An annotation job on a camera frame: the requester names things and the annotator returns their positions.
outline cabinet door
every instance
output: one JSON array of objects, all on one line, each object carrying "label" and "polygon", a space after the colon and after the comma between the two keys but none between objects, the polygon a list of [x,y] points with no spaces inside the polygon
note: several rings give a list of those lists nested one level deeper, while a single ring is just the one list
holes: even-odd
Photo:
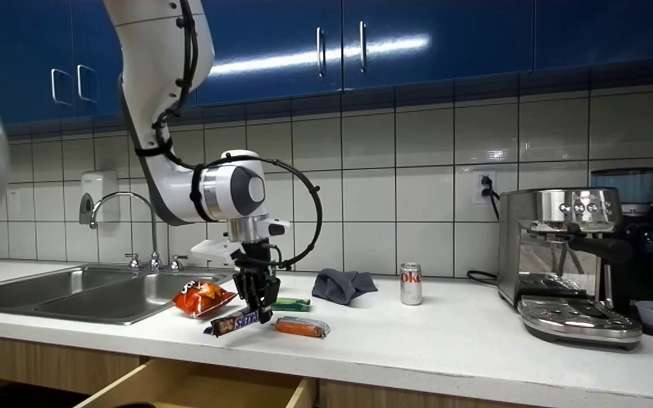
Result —
[{"label": "cabinet door", "polygon": [[4,124],[52,123],[64,114],[64,104],[72,102],[69,6],[70,3],[64,0],[0,0],[0,116]]},{"label": "cabinet door", "polygon": [[216,45],[204,104],[340,89],[339,0],[204,0],[204,9]]},{"label": "cabinet door", "polygon": [[72,0],[72,119],[118,114],[120,45],[104,3]]},{"label": "cabinet door", "polygon": [[350,0],[343,6],[347,89],[532,68],[532,0]]},{"label": "cabinet door", "polygon": [[653,60],[653,0],[538,0],[538,68]]}]

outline stainless steel sink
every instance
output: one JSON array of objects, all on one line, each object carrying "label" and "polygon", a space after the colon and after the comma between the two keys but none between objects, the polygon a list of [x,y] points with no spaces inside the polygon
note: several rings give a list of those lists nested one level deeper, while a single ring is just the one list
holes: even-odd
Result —
[{"label": "stainless steel sink", "polygon": [[133,324],[173,304],[189,282],[223,284],[228,275],[162,272],[38,304],[31,313],[61,319]]},{"label": "stainless steel sink", "polygon": [[131,272],[89,266],[22,282],[0,284],[0,313],[79,321],[131,324],[173,304],[189,282],[232,279],[230,272]]},{"label": "stainless steel sink", "polygon": [[112,286],[133,279],[131,272],[118,268],[72,268],[55,275],[0,284],[0,311],[19,313],[31,307],[74,292]]}]

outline white tile wall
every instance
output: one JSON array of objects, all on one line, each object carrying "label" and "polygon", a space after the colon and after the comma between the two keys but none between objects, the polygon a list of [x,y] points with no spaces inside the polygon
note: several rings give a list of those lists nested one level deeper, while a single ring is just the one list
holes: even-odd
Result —
[{"label": "white tile wall", "polygon": [[293,123],[294,165],[336,171],[343,165],[340,116],[307,116]]},{"label": "white tile wall", "polygon": [[519,108],[519,159],[586,159],[590,147],[587,97],[571,92],[557,100],[527,100]]},{"label": "white tile wall", "polygon": [[[429,276],[466,276],[500,268],[500,224],[480,197],[480,174],[505,192],[580,187],[597,167],[653,167],[653,87],[189,124],[173,136],[189,163],[252,147],[307,171],[320,187],[325,227],[300,270],[395,275],[400,261],[420,261]],[[116,171],[118,189],[148,196],[124,129],[12,143],[0,258],[124,262],[131,250],[148,258],[142,205],[110,201],[120,206],[120,223],[101,228],[78,223],[87,171]],[[302,252],[315,221],[302,184],[268,167],[268,211],[293,221],[272,243],[284,256]],[[158,223],[158,250],[163,258],[189,255],[223,233],[225,224]]]},{"label": "white tile wall", "polygon": [[454,163],[454,104],[398,111],[398,165]]},{"label": "white tile wall", "polygon": [[395,165],[395,116],[352,114],[343,119],[344,167]]},{"label": "white tile wall", "polygon": [[457,108],[457,160],[517,160],[517,102],[462,104]]},{"label": "white tile wall", "polygon": [[653,92],[591,97],[591,159],[653,156]]}]

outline kitchen counter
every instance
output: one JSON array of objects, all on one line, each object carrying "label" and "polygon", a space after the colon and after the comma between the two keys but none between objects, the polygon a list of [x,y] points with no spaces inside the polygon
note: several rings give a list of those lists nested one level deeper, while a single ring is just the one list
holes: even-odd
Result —
[{"label": "kitchen counter", "polygon": [[[61,268],[0,262],[0,282]],[[311,286],[314,275],[282,275],[284,298],[309,298]],[[653,406],[652,335],[630,352],[556,344],[527,334],[492,286],[425,282],[423,307],[400,302],[398,279],[376,286],[352,308],[314,299],[309,318],[330,321],[327,341],[259,324],[211,338],[176,308],[131,326],[0,313],[0,338],[512,404]]]}]

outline open drawer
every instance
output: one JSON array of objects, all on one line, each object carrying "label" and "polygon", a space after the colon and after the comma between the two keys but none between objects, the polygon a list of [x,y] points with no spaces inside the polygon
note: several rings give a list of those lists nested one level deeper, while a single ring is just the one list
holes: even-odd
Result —
[{"label": "open drawer", "polygon": [[315,406],[315,381],[150,360],[78,408],[116,408],[124,404],[150,404],[154,408],[311,408]]}]

